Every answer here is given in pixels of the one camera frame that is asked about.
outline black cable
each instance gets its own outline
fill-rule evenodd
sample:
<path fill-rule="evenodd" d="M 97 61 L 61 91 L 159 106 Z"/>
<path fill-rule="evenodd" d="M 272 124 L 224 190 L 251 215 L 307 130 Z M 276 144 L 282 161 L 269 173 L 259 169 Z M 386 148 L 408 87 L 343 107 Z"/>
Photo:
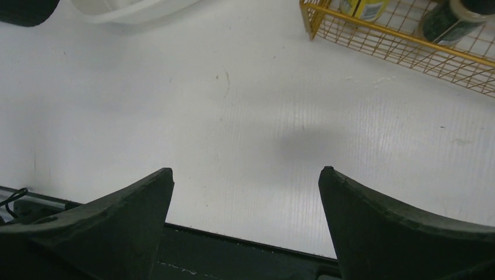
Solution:
<path fill-rule="evenodd" d="M 27 193 L 29 193 L 29 190 L 27 190 L 27 188 L 20 188 L 20 189 L 16 190 L 9 198 L 7 198 L 6 200 L 0 202 L 0 207 L 2 207 L 2 206 L 5 205 L 5 209 L 7 210 L 7 212 L 9 212 L 9 214 L 14 219 L 17 219 L 19 216 L 17 216 L 17 214 L 15 214 L 11 210 L 11 208 L 9 207 L 9 203 L 18 200 L 19 198 L 25 196 Z"/>

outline wire mesh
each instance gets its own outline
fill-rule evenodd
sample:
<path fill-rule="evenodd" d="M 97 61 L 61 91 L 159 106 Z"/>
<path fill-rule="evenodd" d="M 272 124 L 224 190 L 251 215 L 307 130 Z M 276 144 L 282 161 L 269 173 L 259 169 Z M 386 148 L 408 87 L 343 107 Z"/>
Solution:
<path fill-rule="evenodd" d="M 421 18 L 437 3 L 391 0 L 374 23 L 339 12 L 338 0 L 301 0 L 310 38 L 316 36 L 495 97 L 495 23 L 488 22 L 454 47 L 415 37 Z"/>

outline white corrugated plastic floor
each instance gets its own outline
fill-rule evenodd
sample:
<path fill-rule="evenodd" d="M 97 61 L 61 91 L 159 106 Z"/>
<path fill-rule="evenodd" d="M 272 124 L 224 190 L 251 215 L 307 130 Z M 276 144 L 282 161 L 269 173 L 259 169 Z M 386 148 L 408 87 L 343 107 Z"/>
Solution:
<path fill-rule="evenodd" d="M 203 0 L 145 26 L 0 24 L 0 184 L 89 202 L 159 169 L 167 221 L 335 257 L 325 165 L 495 226 L 495 99 L 310 42 L 298 1 Z"/>

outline yellow can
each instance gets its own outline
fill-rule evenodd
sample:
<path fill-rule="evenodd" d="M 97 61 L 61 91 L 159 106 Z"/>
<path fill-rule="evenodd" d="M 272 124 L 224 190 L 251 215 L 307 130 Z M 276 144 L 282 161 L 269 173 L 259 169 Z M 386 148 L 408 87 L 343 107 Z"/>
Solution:
<path fill-rule="evenodd" d="M 348 16 L 373 22 L 384 12 L 389 0 L 340 0 L 340 11 Z"/>

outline black rubber bumper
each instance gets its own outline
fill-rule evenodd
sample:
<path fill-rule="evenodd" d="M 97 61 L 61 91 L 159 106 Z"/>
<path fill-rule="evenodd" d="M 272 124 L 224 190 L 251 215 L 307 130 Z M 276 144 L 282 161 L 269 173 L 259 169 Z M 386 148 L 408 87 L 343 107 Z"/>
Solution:
<path fill-rule="evenodd" d="M 32 27 L 47 20 L 60 0 L 0 0 L 0 21 Z"/>

